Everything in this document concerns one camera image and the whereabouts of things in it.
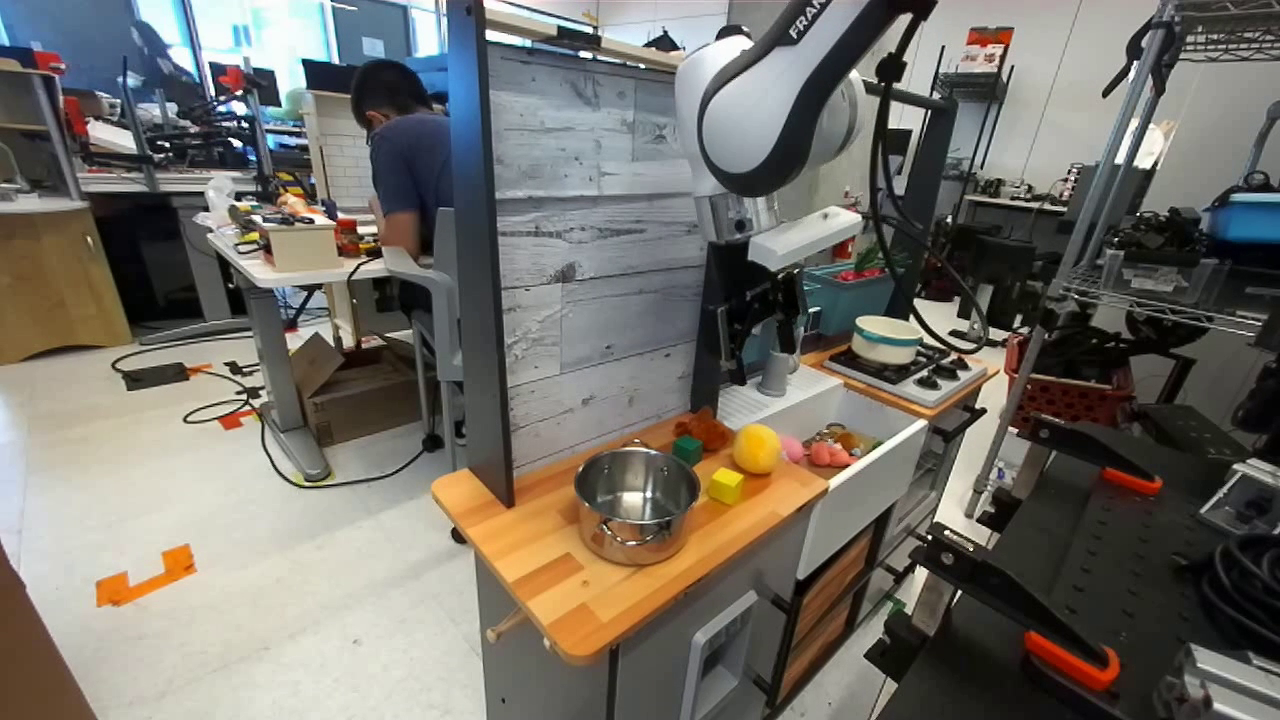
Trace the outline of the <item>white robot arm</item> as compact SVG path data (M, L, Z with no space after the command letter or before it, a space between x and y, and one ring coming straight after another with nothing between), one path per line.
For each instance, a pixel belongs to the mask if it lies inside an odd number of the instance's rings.
M762 392L779 396L801 357L805 263L863 228L853 208L779 221L774 195L808 169L837 160L860 128L857 65L906 19L880 59L906 66L936 0L790 0L762 37L730 31L675 66L675 128L691 169L691 200L710 241L691 409L717 409L750 383L746 338L774 321L775 351Z

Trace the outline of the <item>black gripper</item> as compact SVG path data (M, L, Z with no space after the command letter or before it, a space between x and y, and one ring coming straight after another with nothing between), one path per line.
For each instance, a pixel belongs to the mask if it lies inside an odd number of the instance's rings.
M691 409L712 409L723 383L750 378L746 342L755 322L775 329L774 351L790 351L795 368L805 285L795 269L769 270L750 259L750 241L769 215L764 200L717 190L701 195L697 211L710 257L691 358Z

